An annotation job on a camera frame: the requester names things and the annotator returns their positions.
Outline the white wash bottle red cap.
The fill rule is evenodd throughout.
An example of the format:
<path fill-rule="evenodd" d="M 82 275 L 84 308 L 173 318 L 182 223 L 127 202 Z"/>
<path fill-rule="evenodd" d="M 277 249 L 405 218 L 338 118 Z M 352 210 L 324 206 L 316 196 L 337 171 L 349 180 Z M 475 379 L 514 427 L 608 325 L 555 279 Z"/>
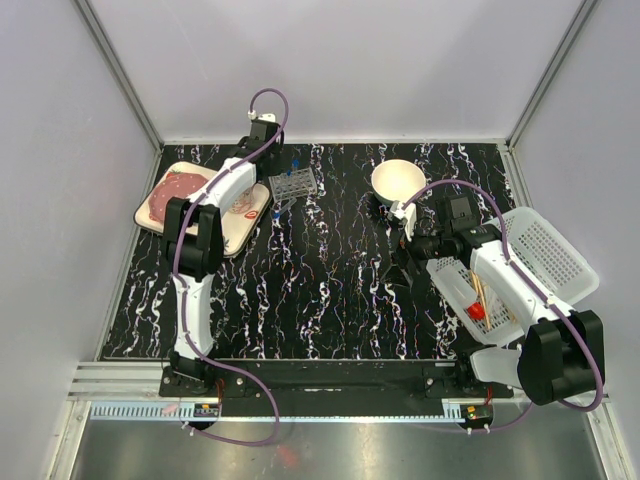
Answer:
<path fill-rule="evenodd" d="M 484 320 L 485 309 L 479 301 L 478 292 L 453 266 L 446 266 L 440 275 L 446 287 L 446 297 L 462 307 L 473 320 Z"/>

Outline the wooden test tube clamp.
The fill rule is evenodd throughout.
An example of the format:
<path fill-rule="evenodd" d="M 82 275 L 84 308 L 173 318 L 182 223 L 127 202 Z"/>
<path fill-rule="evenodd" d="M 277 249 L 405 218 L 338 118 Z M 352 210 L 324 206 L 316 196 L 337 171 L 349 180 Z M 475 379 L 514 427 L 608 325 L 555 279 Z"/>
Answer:
<path fill-rule="evenodd" d="M 479 296 L 480 303 L 484 310 L 484 321 L 486 324 L 486 328 L 491 329 L 492 323 L 491 323 L 491 317 L 490 317 L 490 309 L 486 301 L 484 285 L 480 280 L 480 278 L 475 273 L 472 273 L 471 278 L 472 278 L 474 288 Z"/>

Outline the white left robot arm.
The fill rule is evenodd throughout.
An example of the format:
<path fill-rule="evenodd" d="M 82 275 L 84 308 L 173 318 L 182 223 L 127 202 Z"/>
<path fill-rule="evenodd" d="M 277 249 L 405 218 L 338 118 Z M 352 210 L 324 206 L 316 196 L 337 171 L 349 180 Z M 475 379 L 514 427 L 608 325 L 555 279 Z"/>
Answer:
<path fill-rule="evenodd" d="M 264 164 L 281 148 L 284 129 L 273 114 L 251 120 L 220 170 L 188 197 L 167 203 L 162 252 L 171 267 L 177 299 L 177 336 L 169 354 L 173 375 L 196 396 L 215 386 L 208 358 L 213 346 L 210 293 L 213 275 L 224 259 L 222 217 L 238 197 L 253 187 Z"/>

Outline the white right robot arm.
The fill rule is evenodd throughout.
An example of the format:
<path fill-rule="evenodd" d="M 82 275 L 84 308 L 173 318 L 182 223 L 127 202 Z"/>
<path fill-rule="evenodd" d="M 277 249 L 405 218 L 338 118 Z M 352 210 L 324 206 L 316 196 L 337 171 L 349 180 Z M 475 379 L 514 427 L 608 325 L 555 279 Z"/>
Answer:
<path fill-rule="evenodd" d="M 477 341 L 459 356 L 457 390 L 472 397 L 499 383 L 536 405 L 593 392 L 599 405 L 603 324 L 573 305 L 599 284 L 584 257 L 529 207 L 482 223 L 469 196 L 457 195 L 441 200 L 438 213 L 436 231 L 419 235 L 415 206 L 392 203 L 388 215 L 403 232 L 386 274 L 411 285 L 427 271 Z"/>

